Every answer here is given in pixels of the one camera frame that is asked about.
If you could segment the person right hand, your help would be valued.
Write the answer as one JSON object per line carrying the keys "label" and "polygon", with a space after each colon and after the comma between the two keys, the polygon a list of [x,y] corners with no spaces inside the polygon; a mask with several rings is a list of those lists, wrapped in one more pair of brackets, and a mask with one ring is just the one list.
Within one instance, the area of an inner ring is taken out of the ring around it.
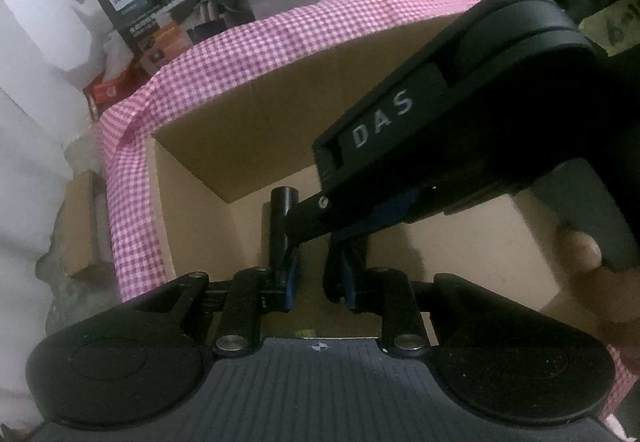
{"label": "person right hand", "polygon": [[562,229],[556,252],[567,270],[570,290],[597,320],[601,338],[639,375],[639,268],[613,272],[604,265],[597,242],[588,234]]}

